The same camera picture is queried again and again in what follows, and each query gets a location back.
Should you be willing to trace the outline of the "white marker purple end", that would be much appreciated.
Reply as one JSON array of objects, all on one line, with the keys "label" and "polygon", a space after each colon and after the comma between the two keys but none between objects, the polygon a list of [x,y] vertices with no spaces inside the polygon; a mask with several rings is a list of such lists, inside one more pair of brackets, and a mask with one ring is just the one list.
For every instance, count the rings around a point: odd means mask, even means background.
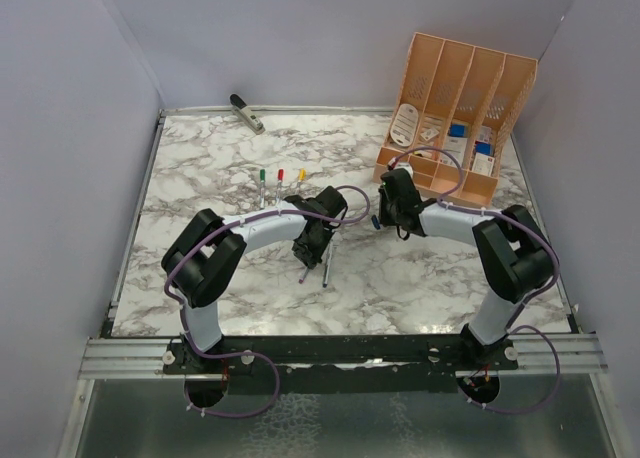
[{"label": "white marker purple end", "polygon": [[305,282],[305,279],[307,278],[307,276],[309,275],[311,269],[309,267],[305,268],[302,275],[300,276],[298,283],[299,284],[303,284]]}]

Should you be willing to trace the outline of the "white marker green end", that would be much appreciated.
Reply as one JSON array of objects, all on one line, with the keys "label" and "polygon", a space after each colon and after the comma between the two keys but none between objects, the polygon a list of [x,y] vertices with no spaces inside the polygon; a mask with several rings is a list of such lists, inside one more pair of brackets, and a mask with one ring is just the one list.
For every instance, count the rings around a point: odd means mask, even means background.
[{"label": "white marker green end", "polygon": [[260,209],[265,208],[265,194],[266,194],[266,182],[261,183],[259,180],[259,207]]}]

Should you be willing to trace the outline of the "white marker red end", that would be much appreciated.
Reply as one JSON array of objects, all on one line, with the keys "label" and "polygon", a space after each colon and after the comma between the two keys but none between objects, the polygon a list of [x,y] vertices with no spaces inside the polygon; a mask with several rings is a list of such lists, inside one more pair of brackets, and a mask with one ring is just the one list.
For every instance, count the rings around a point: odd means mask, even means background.
[{"label": "white marker red end", "polygon": [[278,205],[281,202],[282,199],[282,188],[283,188],[283,181],[279,182],[278,179],[276,181],[276,190],[275,190],[275,195],[274,195],[274,199],[275,199],[275,204]]}]

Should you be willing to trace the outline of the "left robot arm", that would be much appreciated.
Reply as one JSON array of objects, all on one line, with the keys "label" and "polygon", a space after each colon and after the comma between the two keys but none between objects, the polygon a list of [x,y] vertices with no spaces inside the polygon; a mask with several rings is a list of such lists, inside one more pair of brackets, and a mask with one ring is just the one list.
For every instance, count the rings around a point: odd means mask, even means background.
[{"label": "left robot arm", "polygon": [[186,360],[206,373],[220,363],[222,339],[216,301],[226,291],[244,255],[290,241],[306,269],[322,262],[348,210],[340,191],[326,187],[317,196],[292,195],[260,212],[222,217],[199,211],[170,246],[161,267],[183,303],[181,321],[191,343]]}]

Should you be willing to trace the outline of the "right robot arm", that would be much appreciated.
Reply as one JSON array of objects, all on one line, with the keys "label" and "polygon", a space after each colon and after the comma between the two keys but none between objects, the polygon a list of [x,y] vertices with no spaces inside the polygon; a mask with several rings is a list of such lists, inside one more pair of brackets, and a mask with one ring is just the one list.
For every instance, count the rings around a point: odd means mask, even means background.
[{"label": "right robot arm", "polygon": [[521,205],[495,211],[465,208],[442,198],[423,200],[403,168],[381,175],[379,195],[379,224],[394,227],[401,239],[444,238],[476,248],[488,291],[463,327],[459,356],[467,367],[483,368],[526,304],[555,285],[556,253]]}]

